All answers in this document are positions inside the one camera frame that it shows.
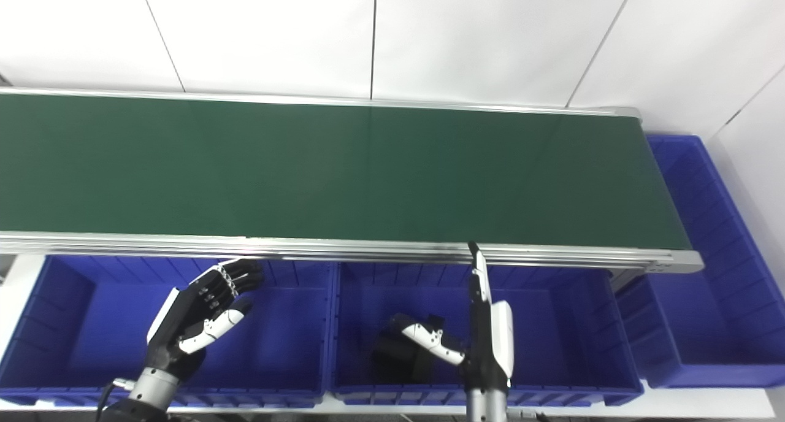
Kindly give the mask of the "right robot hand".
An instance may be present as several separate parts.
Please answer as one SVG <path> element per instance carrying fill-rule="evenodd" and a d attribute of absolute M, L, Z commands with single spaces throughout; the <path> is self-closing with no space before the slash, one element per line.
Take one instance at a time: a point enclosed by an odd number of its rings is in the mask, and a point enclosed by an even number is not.
<path fill-rule="evenodd" d="M 460 350 L 443 343 L 444 332 L 432 325 L 395 314 L 391 326 L 442 361 L 459 368 L 466 394 L 507 395 L 514 369 L 512 308 L 492 299 L 487 260 L 476 242 L 469 242 L 469 346 Z"/>

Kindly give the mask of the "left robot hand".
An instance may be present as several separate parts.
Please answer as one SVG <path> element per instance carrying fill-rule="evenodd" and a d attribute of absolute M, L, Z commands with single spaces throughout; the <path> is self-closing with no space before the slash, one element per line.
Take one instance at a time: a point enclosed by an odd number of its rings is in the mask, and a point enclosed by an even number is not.
<path fill-rule="evenodd" d="M 249 314 L 250 293 L 263 281 L 259 260 L 232 259 L 210 266 L 184 289 L 173 288 L 148 331 L 145 369 L 189 380 L 208 345 Z"/>

